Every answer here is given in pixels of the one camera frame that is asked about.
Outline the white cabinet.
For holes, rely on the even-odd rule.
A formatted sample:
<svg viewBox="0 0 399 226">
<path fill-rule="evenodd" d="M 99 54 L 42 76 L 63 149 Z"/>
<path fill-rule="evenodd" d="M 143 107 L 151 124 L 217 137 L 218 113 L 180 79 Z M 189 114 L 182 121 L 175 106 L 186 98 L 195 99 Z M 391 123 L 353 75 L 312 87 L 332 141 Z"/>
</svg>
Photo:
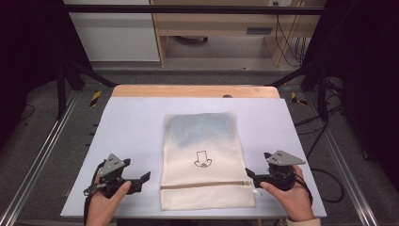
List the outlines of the white cabinet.
<svg viewBox="0 0 399 226">
<path fill-rule="evenodd" d="M 92 62 L 160 60 L 149 13 L 71 13 L 70 16 Z"/>
</svg>

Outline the black horizontal frame bar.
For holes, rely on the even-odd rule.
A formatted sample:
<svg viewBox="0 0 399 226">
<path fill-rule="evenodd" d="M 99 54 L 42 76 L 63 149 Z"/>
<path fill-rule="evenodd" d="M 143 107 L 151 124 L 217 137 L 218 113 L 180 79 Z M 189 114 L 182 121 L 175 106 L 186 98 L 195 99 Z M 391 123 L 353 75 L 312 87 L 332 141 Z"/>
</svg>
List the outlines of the black horizontal frame bar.
<svg viewBox="0 0 399 226">
<path fill-rule="evenodd" d="M 185 13 L 185 14 L 278 14 L 322 15 L 324 8 L 233 7 L 233 6 L 145 6 L 145 5 L 65 5 L 68 12 L 83 13 Z"/>
</svg>

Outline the person's right hand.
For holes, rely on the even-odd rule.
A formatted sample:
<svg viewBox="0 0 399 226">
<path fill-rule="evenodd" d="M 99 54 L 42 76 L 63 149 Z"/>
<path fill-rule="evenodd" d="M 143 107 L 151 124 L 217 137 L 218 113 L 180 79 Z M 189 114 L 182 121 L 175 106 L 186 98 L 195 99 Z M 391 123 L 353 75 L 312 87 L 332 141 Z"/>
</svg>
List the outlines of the person's right hand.
<svg viewBox="0 0 399 226">
<path fill-rule="evenodd" d="M 299 182 L 288 191 L 282 191 L 267 182 L 261 182 L 260 186 L 279 201 L 289 220 L 302 222 L 315 219 L 309 193 Z"/>
</svg>

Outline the yellow-handled tool right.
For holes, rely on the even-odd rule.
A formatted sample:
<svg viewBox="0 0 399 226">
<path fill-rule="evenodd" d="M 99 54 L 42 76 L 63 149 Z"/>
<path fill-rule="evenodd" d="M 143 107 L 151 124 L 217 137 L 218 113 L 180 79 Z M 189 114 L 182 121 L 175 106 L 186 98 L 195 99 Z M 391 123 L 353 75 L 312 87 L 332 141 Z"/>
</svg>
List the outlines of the yellow-handled tool right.
<svg viewBox="0 0 399 226">
<path fill-rule="evenodd" d="M 307 101 L 298 100 L 296 97 L 296 94 L 294 92 L 291 92 L 291 100 L 292 100 L 292 103 L 294 103 L 294 104 L 308 105 Z"/>
</svg>

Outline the light wooden desk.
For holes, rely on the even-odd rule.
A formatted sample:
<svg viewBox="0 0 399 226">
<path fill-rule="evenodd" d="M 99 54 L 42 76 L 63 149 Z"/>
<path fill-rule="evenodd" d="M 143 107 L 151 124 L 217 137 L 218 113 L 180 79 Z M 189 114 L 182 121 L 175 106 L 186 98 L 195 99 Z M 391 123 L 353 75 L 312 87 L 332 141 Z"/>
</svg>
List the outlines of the light wooden desk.
<svg viewBox="0 0 399 226">
<path fill-rule="evenodd" d="M 327 0 L 149 0 L 153 6 L 244 6 L 244 7 L 317 7 Z M 259 36 L 264 38 L 275 66 L 294 48 L 293 38 L 309 40 L 318 24 L 317 15 L 262 14 L 181 14 L 154 13 L 155 33 L 161 54 L 167 52 L 166 40 L 179 37 Z"/>
</svg>

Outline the white table mat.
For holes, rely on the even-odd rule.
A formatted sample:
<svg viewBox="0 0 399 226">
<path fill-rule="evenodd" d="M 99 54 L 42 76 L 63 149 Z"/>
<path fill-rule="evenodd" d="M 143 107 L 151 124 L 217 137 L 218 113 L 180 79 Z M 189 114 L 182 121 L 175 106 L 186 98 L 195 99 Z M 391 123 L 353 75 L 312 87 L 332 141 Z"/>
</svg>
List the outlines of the white table mat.
<svg viewBox="0 0 399 226">
<path fill-rule="evenodd" d="M 284 209 L 265 191 L 255 196 L 253 208 L 163 211 L 159 186 L 163 167 L 164 118 L 167 114 L 198 114 L 232 111 L 246 166 L 264 174 L 265 152 L 283 150 L 305 157 L 287 104 L 280 98 L 125 98 L 108 101 L 86 159 L 63 207 L 61 215 L 80 218 L 84 212 L 84 190 L 90 185 L 97 166 L 110 154 L 129 158 L 125 178 L 151 175 L 142 191 L 126 196 L 115 214 L 117 218 L 273 218 L 283 217 Z"/>
</svg>

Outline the yellow-handled tool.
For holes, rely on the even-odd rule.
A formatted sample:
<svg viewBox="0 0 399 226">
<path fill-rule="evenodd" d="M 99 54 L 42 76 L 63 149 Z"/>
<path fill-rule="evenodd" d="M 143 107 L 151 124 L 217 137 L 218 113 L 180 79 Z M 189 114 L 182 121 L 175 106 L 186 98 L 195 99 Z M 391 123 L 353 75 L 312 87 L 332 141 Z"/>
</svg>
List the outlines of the yellow-handled tool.
<svg viewBox="0 0 399 226">
<path fill-rule="evenodd" d="M 99 100 L 99 98 L 101 96 L 101 93 L 102 92 L 100 90 L 97 90 L 97 91 L 94 92 L 89 106 L 95 106 L 97 104 L 97 102 L 98 102 L 98 100 Z"/>
<path fill-rule="evenodd" d="M 291 100 L 292 100 L 292 103 L 294 103 L 294 104 L 308 105 L 307 101 L 298 100 L 296 97 L 296 94 L 294 92 L 291 92 Z"/>
</svg>

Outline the black frame stand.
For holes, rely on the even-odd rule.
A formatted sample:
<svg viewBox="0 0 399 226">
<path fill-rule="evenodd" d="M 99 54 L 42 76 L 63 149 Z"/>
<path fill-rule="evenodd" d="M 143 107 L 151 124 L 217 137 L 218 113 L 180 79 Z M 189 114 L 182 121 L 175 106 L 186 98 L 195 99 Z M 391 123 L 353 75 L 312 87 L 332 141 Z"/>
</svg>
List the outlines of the black frame stand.
<svg viewBox="0 0 399 226">
<path fill-rule="evenodd" d="M 94 72 L 92 69 L 84 67 L 83 65 L 75 61 L 67 61 L 61 63 L 56 69 L 56 87 L 58 102 L 58 112 L 56 118 L 58 120 L 60 120 L 67 111 L 65 82 L 68 82 L 73 90 L 82 90 L 85 86 L 85 82 L 81 78 L 81 74 L 85 74 L 90 78 L 98 81 L 100 84 L 103 84 L 109 88 L 114 88 L 117 85 L 117 83 L 114 83 L 102 77 L 98 73 Z"/>
<path fill-rule="evenodd" d="M 291 81 L 292 79 L 304 75 L 300 87 L 303 91 L 311 90 L 315 85 L 318 85 L 317 90 L 317 113 L 323 121 L 327 121 L 327 103 L 326 103 L 326 91 L 327 91 L 327 73 L 323 66 L 317 63 L 308 63 L 301 66 L 297 70 L 289 73 L 281 79 L 270 84 L 270 87 L 279 88 L 283 84 Z"/>
</svg>

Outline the yellow-handled tool left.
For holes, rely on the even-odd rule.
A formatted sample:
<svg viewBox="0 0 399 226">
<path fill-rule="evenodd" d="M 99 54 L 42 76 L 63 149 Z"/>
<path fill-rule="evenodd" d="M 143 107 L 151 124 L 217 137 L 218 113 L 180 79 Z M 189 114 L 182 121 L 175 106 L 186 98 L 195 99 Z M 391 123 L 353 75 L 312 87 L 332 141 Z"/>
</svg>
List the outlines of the yellow-handled tool left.
<svg viewBox="0 0 399 226">
<path fill-rule="evenodd" d="M 99 100 L 99 98 L 101 96 L 101 93 L 102 92 L 100 90 L 97 90 L 97 91 L 94 92 L 89 106 L 95 106 L 97 104 L 97 102 L 98 102 L 98 100 Z"/>
</svg>

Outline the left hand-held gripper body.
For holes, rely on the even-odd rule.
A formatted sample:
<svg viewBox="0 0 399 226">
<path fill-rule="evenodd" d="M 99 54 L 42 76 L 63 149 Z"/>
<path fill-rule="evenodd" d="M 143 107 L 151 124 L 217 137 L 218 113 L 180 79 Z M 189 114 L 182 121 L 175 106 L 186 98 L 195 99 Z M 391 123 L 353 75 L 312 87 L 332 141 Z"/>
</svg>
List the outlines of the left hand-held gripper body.
<svg viewBox="0 0 399 226">
<path fill-rule="evenodd" d="M 121 175 L 125 167 L 125 162 L 112 153 L 105 159 L 99 172 L 98 188 L 107 198 L 111 198 L 124 183 Z"/>
</svg>

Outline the cream mesh laundry bag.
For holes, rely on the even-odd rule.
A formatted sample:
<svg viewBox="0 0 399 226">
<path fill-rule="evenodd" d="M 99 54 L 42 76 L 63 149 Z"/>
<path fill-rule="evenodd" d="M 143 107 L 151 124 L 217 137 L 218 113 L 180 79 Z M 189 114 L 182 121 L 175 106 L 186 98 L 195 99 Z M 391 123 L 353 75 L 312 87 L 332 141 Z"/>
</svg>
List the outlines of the cream mesh laundry bag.
<svg viewBox="0 0 399 226">
<path fill-rule="evenodd" d="M 165 116 L 163 151 L 163 210 L 256 205 L 233 112 Z"/>
</svg>

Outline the person's left hand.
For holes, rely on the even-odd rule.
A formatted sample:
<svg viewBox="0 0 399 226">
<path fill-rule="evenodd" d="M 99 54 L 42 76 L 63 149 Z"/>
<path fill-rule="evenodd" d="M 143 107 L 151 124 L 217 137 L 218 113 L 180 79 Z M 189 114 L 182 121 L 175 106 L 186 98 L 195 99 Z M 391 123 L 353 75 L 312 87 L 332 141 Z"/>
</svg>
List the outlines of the person's left hand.
<svg viewBox="0 0 399 226">
<path fill-rule="evenodd" d="M 111 221 L 121 200 L 127 195 L 130 185 L 130 182 L 125 182 L 109 199 L 102 193 L 94 194 L 88 207 L 87 221 L 94 219 Z"/>
</svg>

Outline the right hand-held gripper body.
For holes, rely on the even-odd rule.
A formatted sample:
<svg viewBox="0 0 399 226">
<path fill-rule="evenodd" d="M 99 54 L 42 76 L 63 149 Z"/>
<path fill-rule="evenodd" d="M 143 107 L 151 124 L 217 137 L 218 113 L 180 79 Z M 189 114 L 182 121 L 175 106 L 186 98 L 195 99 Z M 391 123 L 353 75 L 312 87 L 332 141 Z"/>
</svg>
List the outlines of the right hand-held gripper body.
<svg viewBox="0 0 399 226">
<path fill-rule="evenodd" d="M 294 165 L 304 165 L 305 160 L 290 153 L 278 150 L 266 159 L 268 163 L 270 179 L 267 183 L 272 184 L 282 191 L 288 191 L 295 184 Z"/>
</svg>

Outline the black curtain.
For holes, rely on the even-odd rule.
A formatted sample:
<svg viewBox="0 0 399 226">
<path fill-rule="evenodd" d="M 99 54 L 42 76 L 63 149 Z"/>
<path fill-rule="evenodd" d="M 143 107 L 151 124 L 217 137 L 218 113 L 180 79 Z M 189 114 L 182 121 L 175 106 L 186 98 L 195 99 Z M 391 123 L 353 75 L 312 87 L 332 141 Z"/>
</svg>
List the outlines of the black curtain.
<svg viewBox="0 0 399 226">
<path fill-rule="evenodd" d="M 91 67 L 63 0 L 0 0 L 0 149 L 28 93 L 56 80 L 59 65 Z"/>
<path fill-rule="evenodd" d="M 343 82 L 342 103 L 366 152 L 399 191 L 399 0 L 327 0 L 306 59 L 335 26 L 323 66 Z"/>
</svg>

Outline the wooden table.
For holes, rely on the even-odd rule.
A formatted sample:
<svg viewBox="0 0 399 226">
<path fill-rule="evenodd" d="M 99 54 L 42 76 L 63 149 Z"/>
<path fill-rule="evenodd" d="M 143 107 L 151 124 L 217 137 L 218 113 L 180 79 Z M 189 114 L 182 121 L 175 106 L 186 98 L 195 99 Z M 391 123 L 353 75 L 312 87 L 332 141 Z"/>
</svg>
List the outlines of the wooden table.
<svg viewBox="0 0 399 226">
<path fill-rule="evenodd" d="M 265 86 L 118 85 L 112 97 L 236 97 L 279 99 L 276 88 Z"/>
</svg>

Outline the aluminium floor rail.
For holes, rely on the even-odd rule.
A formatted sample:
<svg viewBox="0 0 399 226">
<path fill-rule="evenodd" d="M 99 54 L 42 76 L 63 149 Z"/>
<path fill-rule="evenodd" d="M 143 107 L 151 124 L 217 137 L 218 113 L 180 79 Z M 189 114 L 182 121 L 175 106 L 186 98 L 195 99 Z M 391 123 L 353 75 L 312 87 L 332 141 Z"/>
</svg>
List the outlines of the aluminium floor rail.
<svg viewBox="0 0 399 226">
<path fill-rule="evenodd" d="M 328 124 L 322 120 L 319 120 L 318 122 L 325 126 L 324 140 L 327 145 L 327 149 L 329 150 L 335 167 L 342 178 L 343 186 L 354 205 L 362 225 L 378 226 L 375 214 L 367 202 L 359 183 L 355 178 L 355 175 L 344 160 L 341 150 L 339 149 L 335 138 L 328 128 Z"/>
<path fill-rule="evenodd" d="M 72 91 L 70 98 L 67 102 L 65 111 L 56 120 L 52 127 L 51 132 L 45 139 L 43 145 L 40 148 L 33 164 L 31 165 L 28 173 L 25 175 L 24 180 L 19 186 L 16 194 L 14 195 L 11 203 L 8 205 L 5 212 L 0 217 L 0 226 L 13 226 L 19 214 L 21 213 L 24 204 L 29 197 L 35 183 L 37 182 L 44 165 L 47 162 L 48 157 L 52 153 L 56 142 L 67 123 L 75 103 L 79 97 L 78 91 Z"/>
</svg>

